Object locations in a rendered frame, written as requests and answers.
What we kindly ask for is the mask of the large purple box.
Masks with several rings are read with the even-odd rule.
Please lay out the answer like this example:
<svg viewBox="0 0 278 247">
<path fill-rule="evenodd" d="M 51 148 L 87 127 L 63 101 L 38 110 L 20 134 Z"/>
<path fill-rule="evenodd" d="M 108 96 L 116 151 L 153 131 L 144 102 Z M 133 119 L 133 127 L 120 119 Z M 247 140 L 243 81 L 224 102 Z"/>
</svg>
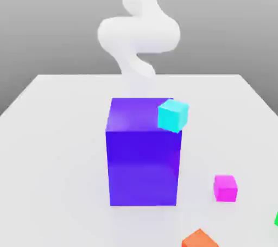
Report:
<svg viewBox="0 0 278 247">
<path fill-rule="evenodd" d="M 105 130 L 112 206 L 176 205 L 181 133 L 157 126 L 166 98 L 112 98 Z"/>
</svg>

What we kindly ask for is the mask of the small orange cube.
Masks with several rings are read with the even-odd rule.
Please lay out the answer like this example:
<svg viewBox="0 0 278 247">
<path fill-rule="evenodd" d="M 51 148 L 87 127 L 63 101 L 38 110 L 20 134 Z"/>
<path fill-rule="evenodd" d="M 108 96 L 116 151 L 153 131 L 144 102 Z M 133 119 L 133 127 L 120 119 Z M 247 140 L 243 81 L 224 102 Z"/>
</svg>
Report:
<svg viewBox="0 0 278 247">
<path fill-rule="evenodd" d="M 219 247 L 219 245 L 202 229 L 197 229 L 182 241 L 181 247 Z"/>
</svg>

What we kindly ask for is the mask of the small cyan cube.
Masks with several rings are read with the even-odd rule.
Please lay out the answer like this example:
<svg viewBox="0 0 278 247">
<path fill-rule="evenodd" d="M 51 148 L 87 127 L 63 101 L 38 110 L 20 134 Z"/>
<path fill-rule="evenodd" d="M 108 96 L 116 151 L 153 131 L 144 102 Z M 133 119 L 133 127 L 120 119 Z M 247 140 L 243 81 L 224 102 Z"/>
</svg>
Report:
<svg viewBox="0 0 278 247">
<path fill-rule="evenodd" d="M 158 107 L 157 126 L 179 133 L 188 121 L 189 105 L 174 99 L 167 99 Z"/>
</svg>

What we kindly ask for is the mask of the small magenta cube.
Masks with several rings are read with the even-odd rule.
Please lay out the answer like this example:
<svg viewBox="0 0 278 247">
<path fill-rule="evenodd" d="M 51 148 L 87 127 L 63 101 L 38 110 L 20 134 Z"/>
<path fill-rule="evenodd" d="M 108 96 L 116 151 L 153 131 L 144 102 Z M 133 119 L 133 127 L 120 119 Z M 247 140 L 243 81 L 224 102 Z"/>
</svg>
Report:
<svg viewBox="0 0 278 247">
<path fill-rule="evenodd" d="M 214 177 L 213 192 L 218 202 L 235 202 L 238 187 L 234 176 L 216 175 Z"/>
</svg>

